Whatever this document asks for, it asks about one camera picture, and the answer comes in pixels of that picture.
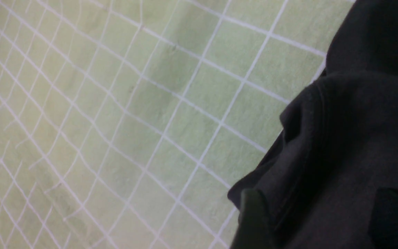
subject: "black fabric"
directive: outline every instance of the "black fabric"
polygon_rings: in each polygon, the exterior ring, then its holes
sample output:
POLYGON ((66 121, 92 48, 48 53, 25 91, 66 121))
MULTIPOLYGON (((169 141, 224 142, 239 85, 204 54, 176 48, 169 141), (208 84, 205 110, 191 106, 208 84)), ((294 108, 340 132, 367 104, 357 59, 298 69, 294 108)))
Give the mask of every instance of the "black fabric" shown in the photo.
POLYGON ((368 234, 379 249, 398 249, 398 190, 377 191, 368 234))
POLYGON ((398 191, 398 0, 357 0, 325 73, 286 107, 283 132, 228 197, 239 209, 244 189, 264 198, 270 248, 385 248, 369 228, 377 190, 398 191))

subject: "grid pattern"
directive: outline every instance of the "grid pattern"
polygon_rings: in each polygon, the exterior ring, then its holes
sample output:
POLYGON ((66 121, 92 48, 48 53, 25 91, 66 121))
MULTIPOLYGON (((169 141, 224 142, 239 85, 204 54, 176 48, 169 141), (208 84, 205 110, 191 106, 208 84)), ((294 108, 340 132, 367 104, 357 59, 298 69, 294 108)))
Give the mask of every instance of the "grid pattern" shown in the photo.
POLYGON ((0 247, 227 248, 351 4, 0 0, 0 247))

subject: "green surface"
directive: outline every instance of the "green surface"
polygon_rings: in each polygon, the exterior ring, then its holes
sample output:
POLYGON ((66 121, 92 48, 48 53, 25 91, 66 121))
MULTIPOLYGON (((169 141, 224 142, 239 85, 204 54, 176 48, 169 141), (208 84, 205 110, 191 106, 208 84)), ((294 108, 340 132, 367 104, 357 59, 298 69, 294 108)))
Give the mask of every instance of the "green surface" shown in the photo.
POLYGON ((0 0, 0 248, 227 248, 351 5, 0 0))

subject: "dark clothing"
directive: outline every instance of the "dark clothing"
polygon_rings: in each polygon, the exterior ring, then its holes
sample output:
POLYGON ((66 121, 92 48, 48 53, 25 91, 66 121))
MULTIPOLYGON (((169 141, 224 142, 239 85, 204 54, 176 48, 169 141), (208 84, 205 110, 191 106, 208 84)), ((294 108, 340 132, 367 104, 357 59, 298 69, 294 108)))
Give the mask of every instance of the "dark clothing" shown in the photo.
POLYGON ((398 0, 357 0, 281 123, 228 193, 232 248, 398 248, 398 0))

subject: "light green mat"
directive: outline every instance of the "light green mat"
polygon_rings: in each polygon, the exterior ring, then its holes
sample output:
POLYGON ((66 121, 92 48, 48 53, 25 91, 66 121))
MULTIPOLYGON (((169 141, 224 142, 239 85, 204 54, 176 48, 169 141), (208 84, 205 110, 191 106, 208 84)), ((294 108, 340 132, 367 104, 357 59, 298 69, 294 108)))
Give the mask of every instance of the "light green mat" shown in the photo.
POLYGON ((0 248, 227 248, 351 5, 0 0, 0 248))

